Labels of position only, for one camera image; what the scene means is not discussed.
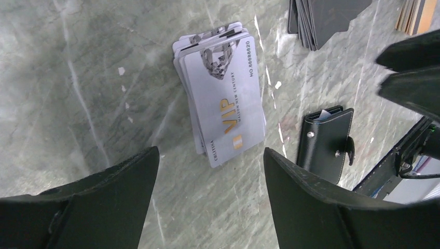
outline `card holder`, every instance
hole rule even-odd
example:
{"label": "card holder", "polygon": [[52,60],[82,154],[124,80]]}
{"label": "card holder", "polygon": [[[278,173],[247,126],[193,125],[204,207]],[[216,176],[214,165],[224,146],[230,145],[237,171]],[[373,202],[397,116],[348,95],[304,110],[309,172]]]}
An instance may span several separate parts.
{"label": "card holder", "polygon": [[321,112],[304,117],[297,165],[337,184],[348,153],[350,165],[354,161],[354,141],[349,137],[354,110],[338,105],[326,109],[330,116],[319,118]]}

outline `black card stack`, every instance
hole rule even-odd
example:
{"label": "black card stack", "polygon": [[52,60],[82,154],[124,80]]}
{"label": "black card stack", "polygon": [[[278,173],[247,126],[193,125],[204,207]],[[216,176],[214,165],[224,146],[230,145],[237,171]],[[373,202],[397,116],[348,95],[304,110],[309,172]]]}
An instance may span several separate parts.
{"label": "black card stack", "polygon": [[287,32],[298,34],[304,47],[316,51],[336,33],[348,30],[350,21],[372,0],[290,0]]}

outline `black machine part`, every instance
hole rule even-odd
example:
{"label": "black machine part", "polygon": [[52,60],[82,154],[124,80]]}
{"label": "black machine part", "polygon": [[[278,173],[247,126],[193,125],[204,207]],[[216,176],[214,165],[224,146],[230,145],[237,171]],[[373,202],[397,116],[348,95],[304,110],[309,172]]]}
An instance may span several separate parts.
{"label": "black machine part", "polygon": [[37,196],[0,199],[0,248],[137,248],[159,167],[151,147]]}

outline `vip card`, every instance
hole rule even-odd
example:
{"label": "vip card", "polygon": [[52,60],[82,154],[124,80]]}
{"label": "vip card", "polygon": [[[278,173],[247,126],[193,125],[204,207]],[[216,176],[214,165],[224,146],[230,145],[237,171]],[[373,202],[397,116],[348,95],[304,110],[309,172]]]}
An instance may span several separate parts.
{"label": "vip card", "polygon": [[228,37],[180,61],[212,167],[264,140],[252,36]]}

